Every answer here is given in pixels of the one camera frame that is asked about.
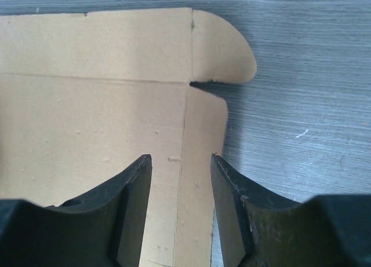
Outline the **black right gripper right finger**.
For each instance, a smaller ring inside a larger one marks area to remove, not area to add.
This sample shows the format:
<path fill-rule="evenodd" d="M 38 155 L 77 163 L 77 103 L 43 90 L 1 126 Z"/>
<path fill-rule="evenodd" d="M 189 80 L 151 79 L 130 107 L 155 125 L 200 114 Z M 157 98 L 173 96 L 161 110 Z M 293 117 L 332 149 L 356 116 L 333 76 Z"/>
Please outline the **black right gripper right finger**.
<path fill-rule="evenodd" d="M 299 203 L 210 164 L 225 266 L 369 266 L 370 196 L 318 195 Z"/>

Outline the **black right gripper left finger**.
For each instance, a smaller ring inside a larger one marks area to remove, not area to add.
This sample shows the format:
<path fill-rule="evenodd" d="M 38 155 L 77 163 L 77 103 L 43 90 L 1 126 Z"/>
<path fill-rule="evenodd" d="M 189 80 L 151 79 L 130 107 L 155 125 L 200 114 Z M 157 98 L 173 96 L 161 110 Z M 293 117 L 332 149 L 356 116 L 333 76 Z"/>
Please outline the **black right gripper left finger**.
<path fill-rule="evenodd" d="M 1 265 L 138 266 L 151 176 L 142 155 L 60 206 L 1 200 Z"/>

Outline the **brown cardboard box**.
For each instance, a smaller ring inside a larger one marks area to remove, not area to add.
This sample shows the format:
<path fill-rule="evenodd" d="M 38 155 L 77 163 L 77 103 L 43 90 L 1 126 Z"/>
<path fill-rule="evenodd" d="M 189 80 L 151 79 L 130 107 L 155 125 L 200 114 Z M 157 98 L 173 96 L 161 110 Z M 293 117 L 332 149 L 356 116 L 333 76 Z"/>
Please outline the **brown cardboard box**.
<path fill-rule="evenodd" d="M 257 65 L 225 19 L 191 8 L 1 17 L 1 197 L 59 205 L 142 154 L 141 266 L 209 266 L 226 102 Z"/>

